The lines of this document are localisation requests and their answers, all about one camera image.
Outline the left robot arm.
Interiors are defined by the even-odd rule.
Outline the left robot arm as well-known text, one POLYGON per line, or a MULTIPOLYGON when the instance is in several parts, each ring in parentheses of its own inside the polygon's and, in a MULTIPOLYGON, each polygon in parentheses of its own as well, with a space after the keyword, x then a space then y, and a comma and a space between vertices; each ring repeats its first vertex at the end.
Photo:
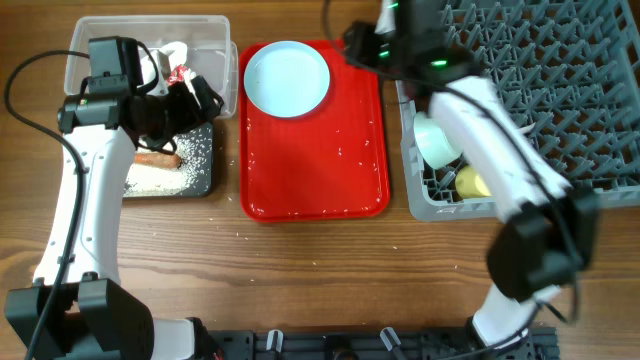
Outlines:
POLYGON ((155 95, 156 81, 142 75, 146 53, 133 38, 92 39, 90 73, 59 109, 53 227, 31 285, 11 290, 4 310, 30 359, 224 357, 200 319, 156 319, 120 284, 120 215, 136 151, 173 154, 176 135, 211 122, 224 104, 202 77, 155 95))

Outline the brown carrot stick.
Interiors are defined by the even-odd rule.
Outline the brown carrot stick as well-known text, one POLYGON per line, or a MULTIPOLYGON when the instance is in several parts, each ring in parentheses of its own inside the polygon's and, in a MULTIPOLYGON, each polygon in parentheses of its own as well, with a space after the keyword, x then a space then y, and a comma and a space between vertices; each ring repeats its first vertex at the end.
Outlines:
POLYGON ((134 163, 161 169, 177 169, 180 167, 182 159, 176 154, 136 153, 134 163))

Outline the green bowl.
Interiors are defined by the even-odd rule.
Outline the green bowl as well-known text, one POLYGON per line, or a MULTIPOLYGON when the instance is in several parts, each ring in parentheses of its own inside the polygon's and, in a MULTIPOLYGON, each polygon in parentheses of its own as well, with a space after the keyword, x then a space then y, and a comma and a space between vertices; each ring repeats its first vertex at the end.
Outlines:
POLYGON ((414 136, 423 160, 434 170, 462 155, 462 150, 448 139, 439 123, 424 112, 418 112, 414 117, 414 136))

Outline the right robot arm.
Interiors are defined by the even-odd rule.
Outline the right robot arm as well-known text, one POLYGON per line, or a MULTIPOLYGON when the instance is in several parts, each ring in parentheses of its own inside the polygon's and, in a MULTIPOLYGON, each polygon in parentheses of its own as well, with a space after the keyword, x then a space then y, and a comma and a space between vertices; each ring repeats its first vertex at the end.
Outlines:
POLYGON ((355 21, 338 52, 352 66, 403 83, 459 146, 493 197, 503 227, 488 250, 492 286, 470 325, 482 351, 522 339, 564 286, 579 287, 593 258, 598 195, 575 188, 517 129, 474 54, 448 43, 431 1, 387 1, 379 32, 355 21))

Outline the red snack wrapper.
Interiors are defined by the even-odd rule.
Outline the red snack wrapper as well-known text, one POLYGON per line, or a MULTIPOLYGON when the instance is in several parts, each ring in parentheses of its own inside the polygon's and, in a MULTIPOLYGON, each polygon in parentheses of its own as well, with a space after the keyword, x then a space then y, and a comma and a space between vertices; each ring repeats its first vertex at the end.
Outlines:
POLYGON ((178 82, 185 82, 186 80, 189 80, 190 77, 191 70, 184 65, 178 65, 171 71, 170 75, 166 79, 166 83, 168 86, 171 86, 178 82))

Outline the yellow cup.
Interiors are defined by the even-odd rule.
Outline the yellow cup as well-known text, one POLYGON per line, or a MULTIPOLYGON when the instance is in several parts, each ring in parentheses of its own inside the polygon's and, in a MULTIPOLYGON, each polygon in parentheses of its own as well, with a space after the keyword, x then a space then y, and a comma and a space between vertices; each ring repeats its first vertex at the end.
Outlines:
POLYGON ((490 197, 491 192, 480 174, 471 166, 460 169, 455 178, 457 194, 464 199, 490 197))

